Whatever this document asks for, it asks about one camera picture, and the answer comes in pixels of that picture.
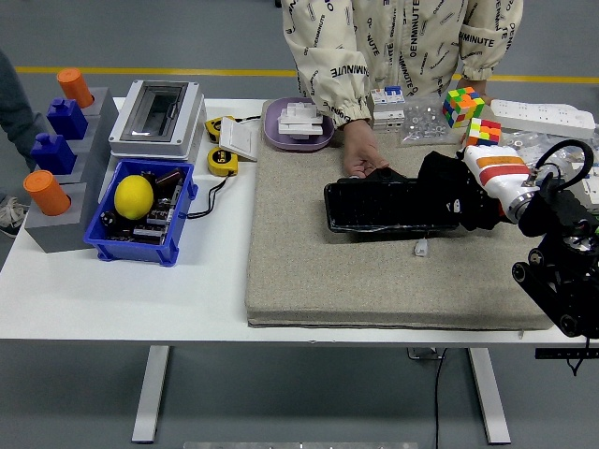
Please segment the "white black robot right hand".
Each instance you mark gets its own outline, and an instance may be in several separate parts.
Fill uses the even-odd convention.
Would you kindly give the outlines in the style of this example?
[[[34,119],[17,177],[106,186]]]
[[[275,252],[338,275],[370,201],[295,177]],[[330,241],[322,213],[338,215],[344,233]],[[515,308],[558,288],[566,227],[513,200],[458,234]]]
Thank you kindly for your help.
[[[469,145],[457,157],[491,198],[498,199],[505,216],[516,224],[539,190],[533,173],[509,146]]]

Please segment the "person's right hand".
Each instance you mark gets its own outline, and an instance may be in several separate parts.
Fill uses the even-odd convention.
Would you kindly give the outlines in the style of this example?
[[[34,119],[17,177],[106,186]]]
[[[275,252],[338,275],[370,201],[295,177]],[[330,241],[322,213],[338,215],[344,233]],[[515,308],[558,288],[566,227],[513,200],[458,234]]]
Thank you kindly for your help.
[[[366,178],[374,170],[389,167],[378,151],[376,136],[366,120],[343,127],[343,169],[350,177]]]

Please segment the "person's left hand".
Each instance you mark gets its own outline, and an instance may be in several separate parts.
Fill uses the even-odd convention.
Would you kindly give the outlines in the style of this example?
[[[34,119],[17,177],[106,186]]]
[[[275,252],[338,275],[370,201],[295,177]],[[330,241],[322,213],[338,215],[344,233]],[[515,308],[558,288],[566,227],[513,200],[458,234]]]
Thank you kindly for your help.
[[[457,83],[458,89],[472,88],[484,100],[487,105],[490,105],[493,98],[487,94],[486,80],[468,80],[461,78]]]

